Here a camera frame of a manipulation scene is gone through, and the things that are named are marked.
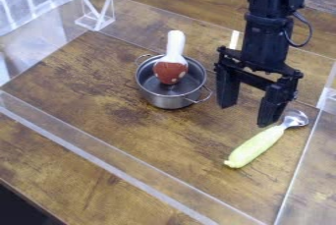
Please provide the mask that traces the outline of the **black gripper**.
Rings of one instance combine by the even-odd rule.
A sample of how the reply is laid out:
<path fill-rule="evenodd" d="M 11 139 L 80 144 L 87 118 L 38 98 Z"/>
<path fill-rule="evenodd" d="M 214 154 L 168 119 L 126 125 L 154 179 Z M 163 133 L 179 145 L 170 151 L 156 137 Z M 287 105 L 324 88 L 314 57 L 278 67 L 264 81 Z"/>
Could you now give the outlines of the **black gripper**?
<path fill-rule="evenodd" d="M 280 64 L 258 64 L 242 60 L 242 52 L 220 46 L 218 48 L 219 60 L 214 64 L 216 72 L 216 102 L 222 108 L 236 104 L 240 84 L 266 90 L 262 99 L 258 126 L 264 128 L 276 123 L 283 115 L 288 103 L 296 99 L 298 81 L 303 78 L 303 72 L 284 62 Z M 279 74 L 280 78 L 274 82 L 256 75 Z"/>

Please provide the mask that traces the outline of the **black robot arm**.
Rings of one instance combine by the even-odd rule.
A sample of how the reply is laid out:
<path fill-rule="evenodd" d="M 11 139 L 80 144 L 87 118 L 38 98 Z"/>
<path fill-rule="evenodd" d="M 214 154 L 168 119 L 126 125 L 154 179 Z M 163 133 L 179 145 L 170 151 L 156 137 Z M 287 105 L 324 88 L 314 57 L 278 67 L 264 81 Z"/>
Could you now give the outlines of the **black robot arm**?
<path fill-rule="evenodd" d="M 227 108 L 236 104 L 240 86 L 266 91 L 262 99 L 258 126 L 276 123 L 290 101 L 296 99 L 296 86 L 303 72 L 286 64 L 292 42 L 296 12 L 304 0 L 248 0 L 244 16 L 246 31 L 240 50 L 218 48 L 216 101 Z"/>

